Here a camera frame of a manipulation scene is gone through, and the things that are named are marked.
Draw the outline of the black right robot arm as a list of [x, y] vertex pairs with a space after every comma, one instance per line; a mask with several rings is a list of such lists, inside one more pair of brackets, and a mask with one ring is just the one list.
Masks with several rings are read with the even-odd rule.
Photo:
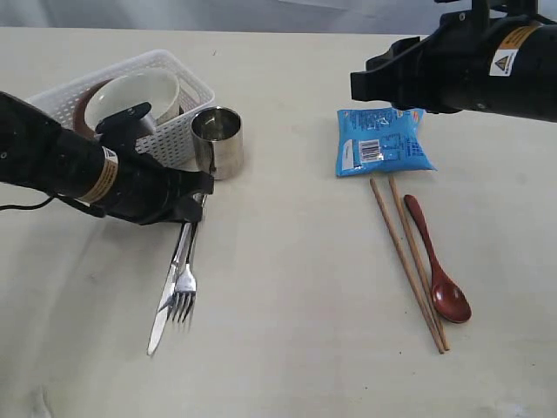
[[556, 119], [556, 22], [535, 1], [474, 1], [350, 76], [352, 99], [435, 114]]

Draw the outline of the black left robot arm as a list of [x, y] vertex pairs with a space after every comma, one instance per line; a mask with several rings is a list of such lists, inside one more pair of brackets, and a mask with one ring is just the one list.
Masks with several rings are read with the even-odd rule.
[[169, 51], [33, 98], [1, 96], [1, 180], [98, 218], [201, 219], [198, 194], [243, 163], [242, 121]]

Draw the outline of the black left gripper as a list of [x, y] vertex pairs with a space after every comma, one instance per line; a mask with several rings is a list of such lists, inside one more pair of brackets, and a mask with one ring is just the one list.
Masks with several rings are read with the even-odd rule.
[[159, 222], [198, 222], [203, 209], [194, 196], [212, 195], [214, 178], [202, 171], [165, 167], [137, 152], [116, 151], [116, 179], [93, 205], [108, 216], [137, 225]]

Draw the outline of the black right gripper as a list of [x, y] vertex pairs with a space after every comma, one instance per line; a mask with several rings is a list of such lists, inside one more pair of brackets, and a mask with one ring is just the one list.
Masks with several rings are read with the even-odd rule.
[[447, 98], [451, 89], [471, 80], [504, 19], [521, 14], [521, 1], [473, 1], [470, 10], [442, 15], [430, 36], [400, 39], [368, 59], [363, 71], [352, 72], [352, 99], [385, 101], [400, 110], [458, 112]]

